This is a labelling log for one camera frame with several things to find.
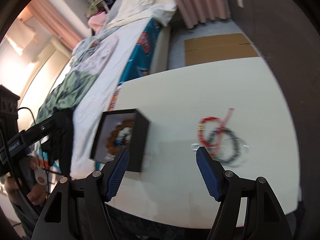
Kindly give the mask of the black jewelry box white lining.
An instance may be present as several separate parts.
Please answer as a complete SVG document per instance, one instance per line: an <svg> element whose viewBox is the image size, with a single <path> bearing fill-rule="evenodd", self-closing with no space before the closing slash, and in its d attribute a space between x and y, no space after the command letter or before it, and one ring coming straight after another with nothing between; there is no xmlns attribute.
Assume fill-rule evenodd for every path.
<svg viewBox="0 0 320 240"><path fill-rule="evenodd" d="M93 140L90 159L112 161L122 147L130 155L127 170L141 172L150 121L138 109L103 112Z"/></svg>

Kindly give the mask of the green patterned blanket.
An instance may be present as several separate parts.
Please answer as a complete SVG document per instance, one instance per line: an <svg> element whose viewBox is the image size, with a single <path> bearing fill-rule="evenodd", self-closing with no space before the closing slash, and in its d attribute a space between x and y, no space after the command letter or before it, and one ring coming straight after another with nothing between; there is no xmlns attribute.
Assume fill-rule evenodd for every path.
<svg viewBox="0 0 320 240"><path fill-rule="evenodd" d="M46 97L37 113L37 122L49 118L55 110L74 110L92 87L99 74L99 72L70 71L64 80Z"/></svg>

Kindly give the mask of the bed with white sheet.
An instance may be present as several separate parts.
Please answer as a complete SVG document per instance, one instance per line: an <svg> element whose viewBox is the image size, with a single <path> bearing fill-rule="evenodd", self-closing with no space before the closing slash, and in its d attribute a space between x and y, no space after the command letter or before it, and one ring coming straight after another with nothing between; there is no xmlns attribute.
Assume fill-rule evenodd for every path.
<svg viewBox="0 0 320 240"><path fill-rule="evenodd" d="M108 110L124 68L134 47L149 20L144 18L121 27L103 27L93 37L106 38L111 34L119 38L118 45L99 74L92 87L76 106L73 112L73 150L70 176L75 179L85 177L94 170L95 163L90 160L90 152L99 120Z"/></svg>

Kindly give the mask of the pale floral garment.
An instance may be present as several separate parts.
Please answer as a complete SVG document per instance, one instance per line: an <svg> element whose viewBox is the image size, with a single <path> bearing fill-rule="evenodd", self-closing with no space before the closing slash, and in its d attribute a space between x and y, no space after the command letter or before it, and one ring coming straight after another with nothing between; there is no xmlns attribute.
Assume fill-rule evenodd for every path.
<svg viewBox="0 0 320 240"><path fill-rule="evenodd" d="M102 39L90 37L81 41L73 50L71 71L100 74L118 45L119 38L111 34Z"/></svg>

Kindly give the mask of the pink curtain left side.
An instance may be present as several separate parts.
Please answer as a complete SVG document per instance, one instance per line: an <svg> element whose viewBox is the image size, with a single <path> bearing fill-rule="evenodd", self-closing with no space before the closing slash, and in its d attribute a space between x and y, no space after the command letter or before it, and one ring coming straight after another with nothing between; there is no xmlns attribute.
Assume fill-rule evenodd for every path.
<svg viewBox="0 0 320 240"><path fill-rule="evenodd" d="M31 0L18 18L24 21L35 18L67 49L73 50L91 36L85 16L87 9L86 0Z"/></svg>

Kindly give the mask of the pink plush toy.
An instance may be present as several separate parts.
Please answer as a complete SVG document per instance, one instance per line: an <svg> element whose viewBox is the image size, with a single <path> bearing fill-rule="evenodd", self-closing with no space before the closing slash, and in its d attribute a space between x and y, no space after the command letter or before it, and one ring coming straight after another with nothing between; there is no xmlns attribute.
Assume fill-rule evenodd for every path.
<svg viewBox="0 0 320 240"><path fill-rule="evenodd" d="M88 20L89 27L97 34L104 26L104 23L107 19L107 13L105 11L101 11Z"/></svg>

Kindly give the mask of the teal patterned bed sheet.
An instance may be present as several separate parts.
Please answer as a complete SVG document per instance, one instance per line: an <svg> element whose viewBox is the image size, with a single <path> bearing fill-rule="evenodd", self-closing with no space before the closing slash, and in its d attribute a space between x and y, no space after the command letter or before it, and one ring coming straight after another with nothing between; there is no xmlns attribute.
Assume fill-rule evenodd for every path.
<svg viewBox="0 0 320 240"><path fill-rule="evenodd" d="M124 82L144 77L149 74L161 29L162 26L154 19L149 20L147 23L124 68L114 96L108 107L108 111L114 110L121 86Z"/></svg>

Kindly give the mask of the flat brown cardboard sheet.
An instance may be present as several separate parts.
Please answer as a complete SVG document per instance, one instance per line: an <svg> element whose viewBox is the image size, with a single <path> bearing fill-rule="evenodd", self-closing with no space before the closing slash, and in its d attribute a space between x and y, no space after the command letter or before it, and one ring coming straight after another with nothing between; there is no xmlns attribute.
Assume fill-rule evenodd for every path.
<svg viewBox="0 0 320 240"><path fill-rule="evenodd" d="M191 38L184 48L186 66L258 56L242 33Z"/></svg>

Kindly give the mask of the white duvet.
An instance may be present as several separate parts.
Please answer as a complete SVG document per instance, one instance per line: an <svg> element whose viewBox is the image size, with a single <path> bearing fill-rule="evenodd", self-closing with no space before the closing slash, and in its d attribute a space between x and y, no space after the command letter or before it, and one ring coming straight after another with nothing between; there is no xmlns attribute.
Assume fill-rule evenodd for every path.
<svg viewBox="0 0 320 240"><path fill-rule="evenodd" d="M116 0L107 14L104 28L121 27L144 18L153 18L166 26L176 10L175 0Z"/></svg>

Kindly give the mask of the white wall socket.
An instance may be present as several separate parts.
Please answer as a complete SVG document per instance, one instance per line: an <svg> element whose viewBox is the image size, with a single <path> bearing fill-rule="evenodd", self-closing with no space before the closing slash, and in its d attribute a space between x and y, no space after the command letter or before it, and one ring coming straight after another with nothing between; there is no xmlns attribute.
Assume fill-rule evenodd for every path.
<svg viewBox="0 0 320 240"><path fill-rule="evenodd" d="M244 3L243 3L243 0L236 0L237 1L237 5L241 8L244 7Z"/></svg>

